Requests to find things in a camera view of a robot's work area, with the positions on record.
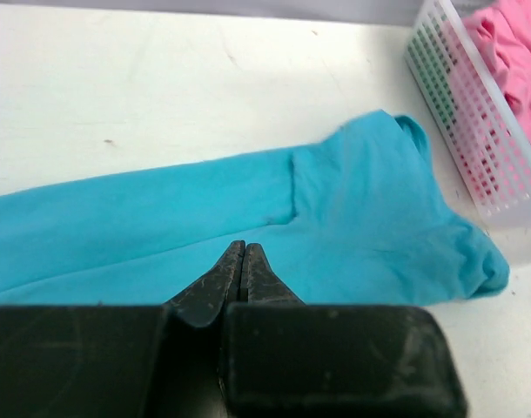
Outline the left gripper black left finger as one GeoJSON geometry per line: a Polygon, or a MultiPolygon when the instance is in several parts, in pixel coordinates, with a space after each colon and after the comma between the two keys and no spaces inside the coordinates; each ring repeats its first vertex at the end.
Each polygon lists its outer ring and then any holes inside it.
{"type": "Polygon", "coordinates": [[[245,243],[166,303],[0,306],[0,417],[168,417],[217,382],[245,243]]]}

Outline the turquoise t shirt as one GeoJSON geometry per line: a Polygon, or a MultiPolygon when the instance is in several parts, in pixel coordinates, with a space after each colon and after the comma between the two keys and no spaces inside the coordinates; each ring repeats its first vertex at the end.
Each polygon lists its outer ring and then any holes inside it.
{"type": "Polygon", "coordinates": [[[311,145],[0,197],[0,304],[158,304],[234,240],[309,303],[499,293],[509,266],[453,212],[426,133],[376,111],[311,145]]]}

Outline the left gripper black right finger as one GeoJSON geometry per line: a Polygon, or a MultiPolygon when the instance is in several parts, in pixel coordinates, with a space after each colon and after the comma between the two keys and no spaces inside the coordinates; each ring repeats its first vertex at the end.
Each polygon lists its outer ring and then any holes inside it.
{"type": "Polygon", "coordinates": [[[242,245],[219,372],[237,417],[465,417],[447,339],[425,309],[307,305],[242,245]]]}

